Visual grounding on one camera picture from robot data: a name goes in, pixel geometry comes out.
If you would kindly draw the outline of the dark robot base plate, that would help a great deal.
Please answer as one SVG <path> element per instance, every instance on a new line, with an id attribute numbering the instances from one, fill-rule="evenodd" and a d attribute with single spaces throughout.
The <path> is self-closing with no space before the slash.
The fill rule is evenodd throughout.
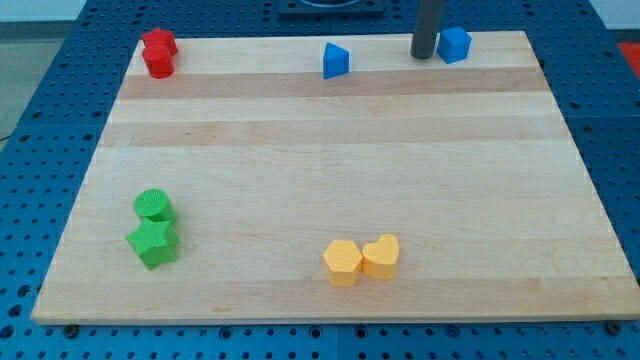
<path id="1" fill-rule="evenodd" d="M 277 0 L 281 17 L 323 15 L 380 15 L 384 13 L 384 0 Z"/>

